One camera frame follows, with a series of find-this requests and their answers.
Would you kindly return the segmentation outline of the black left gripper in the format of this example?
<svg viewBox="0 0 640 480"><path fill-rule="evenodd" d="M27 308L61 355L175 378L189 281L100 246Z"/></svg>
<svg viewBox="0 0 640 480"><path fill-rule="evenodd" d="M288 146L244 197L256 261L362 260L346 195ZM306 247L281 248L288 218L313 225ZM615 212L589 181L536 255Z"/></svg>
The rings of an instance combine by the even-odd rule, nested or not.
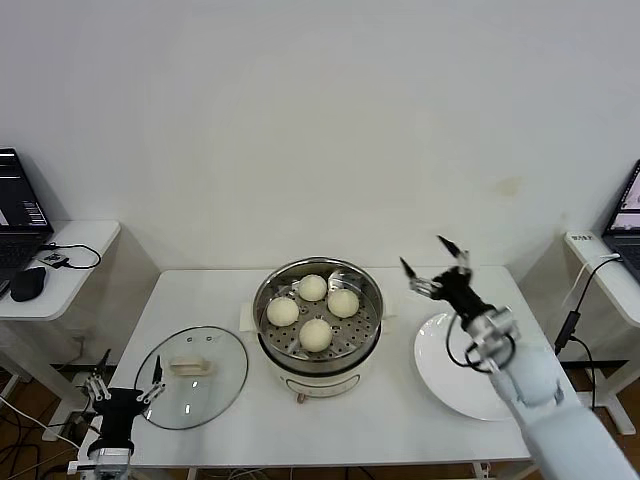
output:
<svg viewBox="0 0 640 480"><path fill-rule="evenodd" d="M134 419L145 410L166 388L160 356L156 357L151 387L143 392L139 389L109 388L103 379L110 356L107 349L93 367L84 387L94 403L95 412L102 417L99 439L103 443L129 443Z"/></svg>

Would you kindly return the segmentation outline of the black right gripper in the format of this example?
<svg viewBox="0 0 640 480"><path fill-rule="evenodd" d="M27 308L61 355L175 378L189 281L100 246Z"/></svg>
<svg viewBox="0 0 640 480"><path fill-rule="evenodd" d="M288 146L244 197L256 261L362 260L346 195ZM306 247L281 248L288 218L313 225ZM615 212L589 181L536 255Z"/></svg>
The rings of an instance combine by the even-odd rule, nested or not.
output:
<svg viewBox="0 0 640 480"><path fill-rule="evenodd" d="M488 311L488 304L471 288L469 251L461 249L444 236L438 235L437 238L454 257L458 267L452 267L432 280L425 279L418 276L406 260L400 257L409 288L421 296L446 301L462 320L474 320Z"/></svg>

